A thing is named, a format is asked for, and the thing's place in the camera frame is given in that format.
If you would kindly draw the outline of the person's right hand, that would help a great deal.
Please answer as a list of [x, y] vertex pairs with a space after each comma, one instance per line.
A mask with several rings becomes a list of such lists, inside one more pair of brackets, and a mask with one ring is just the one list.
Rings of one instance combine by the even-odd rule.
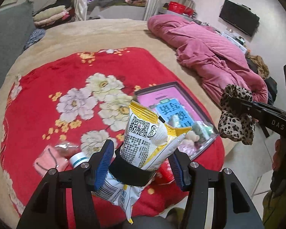
[[283, 163], [283, 142], [278, 139], [274, 145], [275, 153], [272, 158], [272, 170], [278, 171]]

